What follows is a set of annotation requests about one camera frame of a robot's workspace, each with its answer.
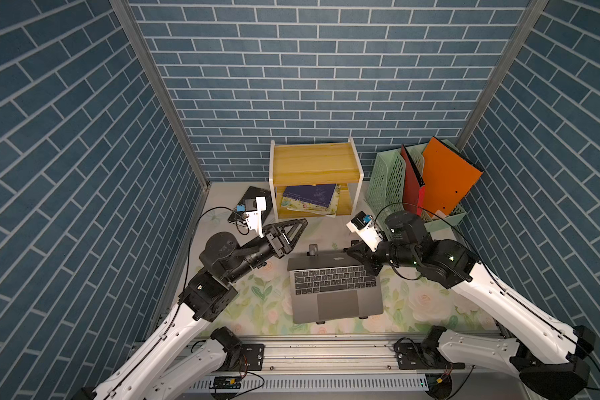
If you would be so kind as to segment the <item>grey laptop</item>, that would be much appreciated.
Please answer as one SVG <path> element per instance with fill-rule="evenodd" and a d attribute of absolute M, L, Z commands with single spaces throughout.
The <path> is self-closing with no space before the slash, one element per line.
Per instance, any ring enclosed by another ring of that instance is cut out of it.
<path fill-rule="evenodd" d="M 384 311 L 378 276 L 346 253 L 290 258 L 288 271 L 296 324 L 368 318 Z"/>

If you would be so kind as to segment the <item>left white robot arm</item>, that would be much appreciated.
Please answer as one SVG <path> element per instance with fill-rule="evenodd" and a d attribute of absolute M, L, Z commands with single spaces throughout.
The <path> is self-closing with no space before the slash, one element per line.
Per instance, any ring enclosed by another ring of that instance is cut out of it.
<path fill-rule="evenodd" d="M 81 388 L 74 398 L 175 399 L 223 365 L 238 363 L 242 343 L 228 328 L 216 329 L 181 362 L 175 359 L 236 298 L 233 284 L 270 258 L 289 255 L 307 226 L 304 218 L 268 224 L 245 244 L 230 232 L 211 236 L 199 256 L 202 269 L 155 332 L 111 377 L 95 388 Z"/>

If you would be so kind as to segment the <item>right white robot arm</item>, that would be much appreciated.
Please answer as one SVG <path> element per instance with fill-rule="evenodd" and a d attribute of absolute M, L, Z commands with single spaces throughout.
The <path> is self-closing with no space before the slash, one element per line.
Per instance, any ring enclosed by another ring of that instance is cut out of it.
<path fill-rule="evenodd" d="M 572 327 L 545 313 L 498 278 L 475 252 L 461 243 L 436 240 L 421 218 L 400 210 L 380 229 L 373 217 L 358 213 L 348 229 L 360 242 L 347 250 L 373 274 L 389 266 L 415 268 L 487 312 L 511 334 L 510 338 L 463 335 L 434 326 L 421 348 L 448 364 L 465 363 L 518 378 L 545 399 L 571 399 L 588 388 L 596 334 Z"/>

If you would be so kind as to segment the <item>black folding laptop stand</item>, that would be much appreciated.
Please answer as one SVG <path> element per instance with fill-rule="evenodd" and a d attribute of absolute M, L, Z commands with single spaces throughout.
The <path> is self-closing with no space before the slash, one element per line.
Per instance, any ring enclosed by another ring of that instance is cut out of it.
<path fill-rule="evenodd" d="M 316 245 L 316 244 L 310 244 L 308 246 L 307 255 L 310 256 L 310 257 L 318 256 L 318 245 Z"/>

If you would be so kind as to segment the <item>black book on table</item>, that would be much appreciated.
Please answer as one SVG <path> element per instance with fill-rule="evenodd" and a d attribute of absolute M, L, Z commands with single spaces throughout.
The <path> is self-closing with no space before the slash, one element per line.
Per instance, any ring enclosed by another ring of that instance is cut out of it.
<path fill-rule="evenodd" d="M 271 193 L 269 190 L 264 189 L 264 188 L 257 188 L 255 186 L 250 186 L 238 203 L 242 203 L 247 198 L 256 198 L 258 196 L 264 196 L 266 198 L 266 203 L 267 203 L 268 207 L 267 207 L 267 210 L 262 215 L 263 224 L 265 224 L 265 222 L 268 218 L 268 215 L 270 215 L 271 211 L 273 211 L 273 203 L 272 203 L 272 199 L 271 199 Z M 230 223 L 236 223 L 238 221 L 238 214 L 233 213 L 228 218 L 228 221 Z"/>

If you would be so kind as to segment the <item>green mesh file rack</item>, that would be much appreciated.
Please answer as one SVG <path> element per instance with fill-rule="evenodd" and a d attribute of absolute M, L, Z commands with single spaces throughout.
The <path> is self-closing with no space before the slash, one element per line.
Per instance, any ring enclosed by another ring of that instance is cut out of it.
<path fill-rule="evenodd" d="M 376 155 L 365 199 L 376 225 L 389 233 L 385 218 L 391 213 L 406 210 L 420 216 L 430 232 L 457 226 L 466 217 L 462 205 L 441 219 L 443 212 L 430 213 L 422 209 L 426 186 L 423 180 L 424 144 L 392 149 Z"/>

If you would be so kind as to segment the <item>white and wood shelf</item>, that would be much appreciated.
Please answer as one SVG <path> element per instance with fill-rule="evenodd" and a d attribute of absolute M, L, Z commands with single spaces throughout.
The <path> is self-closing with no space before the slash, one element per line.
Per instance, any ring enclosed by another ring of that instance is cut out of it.
<path fill-rule="evenodd" d="M 310 218 L 308 212 L 282 207 L 283 191 L 289 186 L 336 183 L 341 188 L 337 215 L 353 214 L 363 184 L 364 172 L 352 138 L 346 143 L 277 144 L 271 141 L 268 183 L 276 220 Z"/>

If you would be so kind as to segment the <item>floral table mat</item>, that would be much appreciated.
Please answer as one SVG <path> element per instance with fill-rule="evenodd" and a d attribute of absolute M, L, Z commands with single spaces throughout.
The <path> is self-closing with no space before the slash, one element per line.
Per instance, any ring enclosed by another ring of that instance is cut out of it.
<path fill-rule="evenodd" d="M 294 250 L 305 255 L 310 244 L 318 250 L 343 250 L 356 237 L 348 231 L 347 217 L 309 218 Z M 198 259 L 206 241 L 215 233 L 227 231 L 236 234 L 240 243 L 255 238 L 255 233 L 243 236 L 221 213 L 211 213 L 199 223 L 190 248 L 189 277 L 202 267 Z M 481 308 L 465 298 L 445 290 L 425 278 L 416 281 L 401 279 L 391 268 L 379 275 L 384 311 L 382 315 L 366 319 L 346 318 L 326 322 L 295 324 L 291 302 L 290 275 L 287 262 L 290 258 L 271 258 L 267 264 L 235 283 L 238 296 L 214 324 L 199 336 L 208 336 L 221 326 L 229 327 L 236 335 L 288 336 L 336 333 L 426 333 L 433 325 L 455 331 L 495 332 L 495 321 Z"/>

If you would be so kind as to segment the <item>red file folder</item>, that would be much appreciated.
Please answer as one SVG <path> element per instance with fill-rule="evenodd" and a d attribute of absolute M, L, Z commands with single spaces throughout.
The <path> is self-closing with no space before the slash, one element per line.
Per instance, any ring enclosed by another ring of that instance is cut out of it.
<path fill-rule="evenodd" d="M 411 148 L 401 147 L 401 156 L 405 161 L 405 174 L 403 185 L 403 208 L 418 216 L 422 215 L 425 196 L 425 182 L 423 179 L 424 157 Z"/>

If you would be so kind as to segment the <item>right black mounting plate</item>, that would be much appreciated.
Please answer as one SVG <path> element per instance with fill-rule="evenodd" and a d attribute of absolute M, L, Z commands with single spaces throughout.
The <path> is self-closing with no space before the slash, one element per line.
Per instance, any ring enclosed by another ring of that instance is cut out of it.
<path fill-rule="evenodd" d="M 433 346 L 398 341 L 393 345 L 400 370 L 464 370 L 465 363 L 450 363 Z"/>

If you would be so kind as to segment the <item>black mounting plate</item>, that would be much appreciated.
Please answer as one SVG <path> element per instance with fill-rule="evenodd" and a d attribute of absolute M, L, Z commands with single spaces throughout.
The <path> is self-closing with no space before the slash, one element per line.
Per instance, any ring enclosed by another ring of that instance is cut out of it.
<path fill-rule="evenodd" d="M 398 341 L 393 345 L 400 370 L 464 370 L 465 363 L 450 363 L 433 346 Z"/>
<path fill-rule="evenodd" d="M 240 349 L 231 350 L 218 372 L 261 371 L 263 369 L 265 345 L 263 343 L 243 344 Z"/>

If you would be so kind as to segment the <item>orange file folder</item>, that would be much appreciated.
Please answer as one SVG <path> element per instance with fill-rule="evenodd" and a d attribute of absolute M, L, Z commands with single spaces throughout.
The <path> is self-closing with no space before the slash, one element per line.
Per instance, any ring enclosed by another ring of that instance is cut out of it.
<path fill-rule="evenodd" d="M 450 216 L 481 178 L 483 169 L 438 138 L 430 139 L 422 155 L 426 186 L 423 208 L 432 216 Z"/>

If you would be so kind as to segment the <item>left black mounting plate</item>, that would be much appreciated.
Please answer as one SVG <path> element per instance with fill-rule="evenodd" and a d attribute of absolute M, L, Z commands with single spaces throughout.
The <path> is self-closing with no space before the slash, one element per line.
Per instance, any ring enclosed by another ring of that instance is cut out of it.
<path fill-rule="evenodd" d="M 231 350 L 218 372 L 261 371 L 263 369 L 265 345 L 263 343 L 243 344 L 240 349 Z"/>

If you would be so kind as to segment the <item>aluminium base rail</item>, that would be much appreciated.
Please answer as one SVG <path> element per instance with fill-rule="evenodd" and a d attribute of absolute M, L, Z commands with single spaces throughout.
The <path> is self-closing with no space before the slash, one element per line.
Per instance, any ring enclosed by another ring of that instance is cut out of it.
<path fill-rule="evenodd" d="M 467 366 L 483 367 L 501 373 L 518 376 L 519 371 L 511 363 L 512 357 L 522 353 L 523 345 L 515 338 L 484 338 L 463 335 L 455 331 L 436 327 L 421 342 L 407 338 L 398 341 L 421 343 L 433 346 L 450 363 L 465 363 Z M 381 358 L 392 359 L 398 368 L 393 344 L 381 345 L 375 341 L 353 340 L 344 343 L 335 341 L 309 341 L 275 344 L 265 349 L 265 363 L 271 367 L 289 363 L 303 371 L 357 371 L 368 370 L 371 361 Z"/>

